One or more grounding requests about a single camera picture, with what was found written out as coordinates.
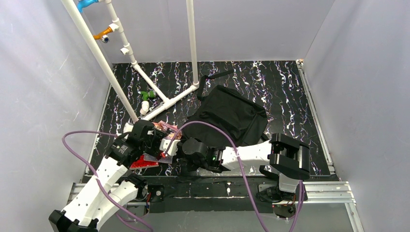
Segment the pink comic book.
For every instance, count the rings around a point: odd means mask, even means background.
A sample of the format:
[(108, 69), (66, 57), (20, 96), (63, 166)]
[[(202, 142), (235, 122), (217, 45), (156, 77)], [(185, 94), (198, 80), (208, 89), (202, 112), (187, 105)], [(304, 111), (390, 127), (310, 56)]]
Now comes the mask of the pink comic book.
[(169, 125), (166, 122), (160, 121), (160, 122), (153, 122), (154, 127), (162, 132), (165, 133), (175, 133), (178, 131), (178, 128), (172, 125)]

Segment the black student backpack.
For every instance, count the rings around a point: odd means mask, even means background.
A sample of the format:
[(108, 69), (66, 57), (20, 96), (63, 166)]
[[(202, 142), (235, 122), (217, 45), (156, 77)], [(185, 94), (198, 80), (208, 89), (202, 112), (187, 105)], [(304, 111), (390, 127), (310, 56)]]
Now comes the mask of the black student backpack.
[(237, 90), (223, 85), (217, 85), (208, 95), (203, 95), (206, 80), (233, 72), (228, 70), (201, 77), (197, 92), (200, 107), (187, 118), (182, 129), (183, 138), (195, 138), (211, 147), (229, 146), (228, 139), (210, 127), (213, 125), (225, 132), (237, 147), (256, 145), (268, 140), (264, 132), (268, 124), (264, 107), (243, 97)]

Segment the brown illustrated book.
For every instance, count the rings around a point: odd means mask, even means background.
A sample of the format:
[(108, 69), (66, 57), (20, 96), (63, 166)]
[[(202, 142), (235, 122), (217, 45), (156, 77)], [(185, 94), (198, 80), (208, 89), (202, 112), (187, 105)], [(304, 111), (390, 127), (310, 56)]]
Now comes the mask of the brown illustrated book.
[(149, 154), (144, 154), (144, 161), (172, 164), (173, 163), (173, 157), (172, 156), (163, 157), (162, 155), (152, 156), (152, 155), (149, 155)]

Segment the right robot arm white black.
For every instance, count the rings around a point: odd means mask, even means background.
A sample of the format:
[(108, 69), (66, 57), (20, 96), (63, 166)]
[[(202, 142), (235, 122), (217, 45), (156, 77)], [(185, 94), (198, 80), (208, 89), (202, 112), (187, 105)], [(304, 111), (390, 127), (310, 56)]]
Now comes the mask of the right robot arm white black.
[(310, 178), (309, 145), (281, 133), (270, 141), (238, 148), (211, 147), (198, 139), (162, 139), (159, 150), (165, 157), (185, 157), (195, 168), (213, 173), (258, 167), (260, 172), (278, 182), (280, 193), (296, 193), (300, 181)]

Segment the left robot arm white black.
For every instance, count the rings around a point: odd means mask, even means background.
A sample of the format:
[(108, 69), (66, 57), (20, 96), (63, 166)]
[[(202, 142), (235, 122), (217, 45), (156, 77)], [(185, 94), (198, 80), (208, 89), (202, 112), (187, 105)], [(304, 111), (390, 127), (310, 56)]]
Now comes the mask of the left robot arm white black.
[(50, 214), (53, 231), (97, 232), (118, 210), (130, 215), (127, 203), (148, 203), (151, 193), (146, 180), (135, 173), (124, 174), (144, 155), (159, 155), (168, 134), (169, 130), (141, 119), (114, 139), (98, 168), (85, 160), (93, 176), (68, 205)]

